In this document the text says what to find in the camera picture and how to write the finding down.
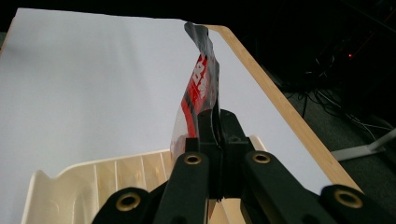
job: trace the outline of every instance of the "plastic tray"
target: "plastic tray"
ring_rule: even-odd
[[[256,150],[265,150],[257,136],[249,138]],[[30,182],[22,223],[92,223],[114,192],[127,187],[151,191],[169,178],[172,169],[170,151],[165,149],[79,163],[55,178],[38,170]],[[245,223],[239,199],[223,199],[216,203],[209,223]]]

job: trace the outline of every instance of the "white tabletop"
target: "white tabletop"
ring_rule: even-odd
[[[20,8],[0,57],[0,222],[20,223],[36,170],[166,149],[199,50],[184,21]],[[220,107],[307,189],[320,170],[222,37]]]

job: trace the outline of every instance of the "white container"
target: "white container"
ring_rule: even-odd
[[[256,150],[265,150],[261,140],[249,137]],[[31,179],[22,223],[92,223],[106,200],[116,191],[135,187],[152,191],[172,173],[169,149],[130,157],[89,161],[72,165],[55,178],[36,171]],[[245,223],[239,199],[216,203],[211,224]]]

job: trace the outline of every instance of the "white table surface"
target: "white table surface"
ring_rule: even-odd
[[[19,8],[0,56],[0,223],[36,170],[166,149],[198,58],[184,21]],[[330,180],[220,34],[220,107],[307,189]]]

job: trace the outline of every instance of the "snack bag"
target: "snack bag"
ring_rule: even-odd
[[[184,28],[200,54],[177,111],[170,146],[173,162],[184,153],[186,138],[198,137],[197,115],[200,112],[212,109],[213,116],[219,117],[219,63],[208,29],[191,22],[186,22]]]

